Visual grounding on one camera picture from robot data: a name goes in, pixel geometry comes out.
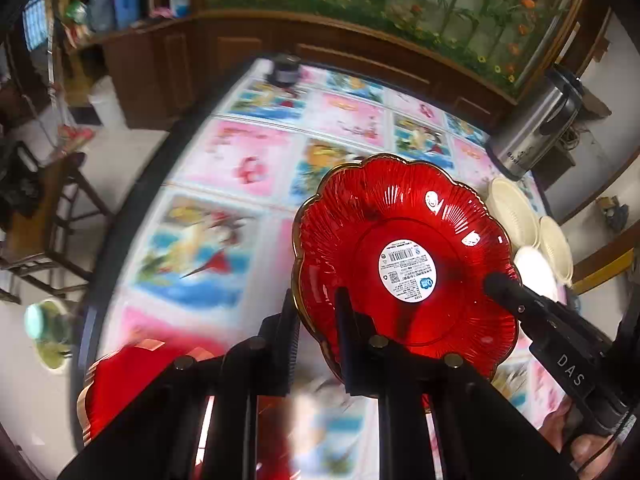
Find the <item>person's right hand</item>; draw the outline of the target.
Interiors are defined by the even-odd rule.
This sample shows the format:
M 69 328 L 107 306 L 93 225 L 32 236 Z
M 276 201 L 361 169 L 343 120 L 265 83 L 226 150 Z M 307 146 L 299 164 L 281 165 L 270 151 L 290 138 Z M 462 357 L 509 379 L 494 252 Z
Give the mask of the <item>person's right hand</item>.
M 549 413 L 541 427 L 540 434 L 558 451 L 561 451 L 563 445 L 562 432 L 567 421 L 568 413 L 572 408 L 572 400 L 568 396 L 564 396 L 563 400 L 555 411 Z M 579 479 L 597 479 L 603 474 L 606 467 L 617 451 L 617 443 L 613 442 L 606 450 L 603 451 L 592 463 L 585 466 L 591 456 L 596 454 L 600 448 L 608 443 L 608 438 L 595 436 L 594 434 L 582 434 L 577 437 L 570 447 L 573 462 L 579 469 Z

